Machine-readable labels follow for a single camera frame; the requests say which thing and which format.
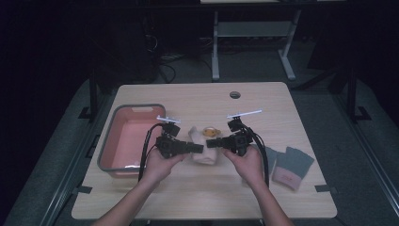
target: black cable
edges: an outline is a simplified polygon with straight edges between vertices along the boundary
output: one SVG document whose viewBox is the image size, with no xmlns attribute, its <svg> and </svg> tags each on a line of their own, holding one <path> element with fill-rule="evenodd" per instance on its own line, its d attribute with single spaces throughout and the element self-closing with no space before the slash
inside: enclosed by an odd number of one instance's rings
<svg viewBox="0 0 399 226">
<path fill-rule="evenodd" d="M 169 84 L 169 83 L 173 82 L 173 80 L 176 78 L 176 70 L 172 66 L 167 65 L 167 64 L 160 64 L 159 66 L 164 66 L 164 67 L 170 68 L 173 71 L 172 78 L 170 80 L 168 80 L 167 75 L 164 72 L 162 72 L 161 70 L 159 70 L 159 73 L 161 74 L 162 78 L 165 80 L 165 83 Z"/>
<path fill-rule="evenodd" d="M 212 68 L 211 68 L 211 66 L 208 64 L 208 62 L 206 62 L 206 61 L 203 60 L 203 59 L 199 59 L 199 61 L 202 62 L 202 63 L 204 63 L 204 64 L 206 65 L 206 67 L 208 67 L 208 69 L 209 69 L 210 71 L 212 71 Z"/>
<path fill-rule="evenodd" d="M 146 138 L 144 140 L 144 145 L 143 145 L 143 152 L 141 153 L 141 160 L 140 160 L 140 170 L 138 172 L 138 181 L 141 180 L 141 178 L 143 177 L 143 173 L 144 173 L 144 166 L 146 165 L 146 161 L 147 161 L 147 150 L 148 150 L 148 146 L 149 146 L 149 142 L 150 142 L 150 138 L 151 138 L 151 134 L 152 134 L 152 130 L 157 127 L 157 126 L 163 126 L 163 123 L 156 123 L 155 125 L 153 125 L 151 127 L 151 129 L 147 132 Z"/>
<path fill-rule="evenodd" d="M 150 148 L 150 150 L 147 152 L 147 156 L 146 156 L 146 158 L 148 158 L 149 157 L 149 155 L 150 155 L 150 152 L 153 150 L 153 148 L 155 147 L 155 144 L 154 145 L 152 145 L 152 147 Z"/>
<path fill-rule="evenodd" d="M 120 59 L 118 59 L 117 57 L 113 56 L 111 53 L 109 53 L 108 51 L 106 51 L 95 39 L 93 39 L 88 32 L 86 32 L 86 35 L 88 36 L 88 39 L 91 40 L 94 45 L 99 48 L 103 53 L 105 53 L 107 56 L 111 57 L 112 59 L 114 59 L 116 62 L 118 62 L 120 64 L 120 66 L 122 66 L 124 69 L 126 69 L 129 73 L 139 73 L 137 70 L 136 72 L 133 72 L 132 69 L 130 67 L 128 67 L 126 64 L 124 64 Z"/>
<path fill-rule="evenodd" d="M 237 122 L 236 124 L 242 126 L 244 129 L 249 132 L 249 134 L 252 136 L 253 140 L 255 141 L 256 145 L 259 148 L 259 151 L 261 152 L 262 155 L 262 160 L 263 160 L 263 171 L 264 171 L 264 181 L 266 182 L 267 186 L 269 186 L 269 162 L 267 160 L 267 153 L 266 149 L 264 147 L 263 140 L 262 142 L 258 139 L 259 135 L 255 134 L 251 128 L 247 127 L 241 122 Z"/>
</svg>

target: metal stand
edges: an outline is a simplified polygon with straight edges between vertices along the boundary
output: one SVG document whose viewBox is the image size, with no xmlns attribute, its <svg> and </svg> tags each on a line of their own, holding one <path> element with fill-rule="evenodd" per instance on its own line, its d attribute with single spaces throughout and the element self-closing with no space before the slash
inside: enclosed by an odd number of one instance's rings
<svg viewBox="0 0 399 226">
<path fill-rule="evenodd" d="M 338 65 L 332 69 L 329 69 L 323 73 L 320 73 L 319 75 L 315 76 L 311 80 L 309 80 L 297 87 L 290 88 L 290 90 L 305 90 L 307 88 L 310 88 L 311 86 L 323 81 L 327 77 L 334 75 L 335 73 L 338 73 L 342 69 L 343 69 L 343 65 Z"/>
<path fill-rule="evenodd" d="M 288 79 L 295 80 L 295 74 L 288 59 L 288 52 L 294 39 L 301 10 L 295 12 L 291 22 L 219 22 L 217 11 L 214 20 L 214 49 L 212 52 L 212 80 L 220 78 L 217 58 L 218 37 L 287 37 L 284 48 L 279 50 L 284 71 Z"/>
<path fill-rule="evenodd" d="M 372 118 L 367 113 L 366 109 L 362 106 L 359 106 L 358 109 L 360 111 L 360 115 L 356 115 L 356 83 L 357 78 L 352 68 L 348 77 L 348 93 L 347 93 L 347 101 L 346 101 L 346 113 L 349 116 L 349 119 L 353 123 L 357 123 L 358 121 L 369 121 Z"/>
</svg>

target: pink tray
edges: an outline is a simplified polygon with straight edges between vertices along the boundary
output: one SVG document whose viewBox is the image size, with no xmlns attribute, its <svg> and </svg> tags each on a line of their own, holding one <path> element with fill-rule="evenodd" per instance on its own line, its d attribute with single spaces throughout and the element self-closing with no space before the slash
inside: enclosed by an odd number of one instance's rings
<svg viewBox="0 0 399 226">
<path fill-rule="evenodd" d="M 104 145 L 97 161 L 99 168 L 112 177 L 133 177 L 138 175 L 144 139 L 153 125 L 165 117 L 162 105 L 122 105 L 118 107 L 109 124 Z M 152 131 L 149 148 L 161 135 L 161 127 Z"/>
</svg>

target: forearm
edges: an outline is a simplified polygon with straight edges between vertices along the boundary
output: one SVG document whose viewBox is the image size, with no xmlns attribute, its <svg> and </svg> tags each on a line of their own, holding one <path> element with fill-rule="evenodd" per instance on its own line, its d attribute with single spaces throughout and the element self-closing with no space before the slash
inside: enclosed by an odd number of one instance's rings
<svg viewBox="0 0 399 226">
<path fill-rule="evenodd" d="M 285 215 L 279 206 L 279 203 L 270 192 L 266 183 L 256 183 L 250 185 L 252 191 L 261 208 L 262 216 L 267 226 L 274 225 L 294 225 L 293 222 Z"/>
<path fill-rule="evenodd" d="M 111 210 L 93 225 L 129 225 L 157 184 L 140 181 Z"/>
</svg>

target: dark background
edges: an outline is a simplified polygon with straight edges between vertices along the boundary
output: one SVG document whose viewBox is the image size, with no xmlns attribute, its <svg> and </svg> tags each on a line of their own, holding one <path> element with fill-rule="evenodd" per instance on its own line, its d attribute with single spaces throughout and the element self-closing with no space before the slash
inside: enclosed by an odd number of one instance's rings
<svg viewBox="0 0 399 226">
<path fill-rule="evenodd" d="M 304 10 L 295 38 L 318 40 L 309 65 L 312 68 L 328 70 L 349 62 L 399 125 L 397 8 L 394 1 L 376 2 L 364 1 L 327 14 L 317 8 Z M 98 74 L 103 92 L 124 83 L 150 83 L 156 77 L 156 56 L 126 58 L 129 51 L 133 56 L 147 53 L 143 27 L 137 20 L 133 15 L 99 16 L 64 0 L 0 3 L 0 223 L 18 198 L 72 96 L 91 73 Z M 159 13 L 156 26 L 144 30 L 161 36 L 165 45 L 179 47 L 192 44 L 197 37 L 212 37 L 212 28 L 207 26 L 212 20 L 210 12 Z M 135 25 L 133 33 L 120 27 L 126 23 Z M 132 49 L 120 48 L 124 43 Z M 136 64 L 126 67 L 129 60 Z"/>
</svg>

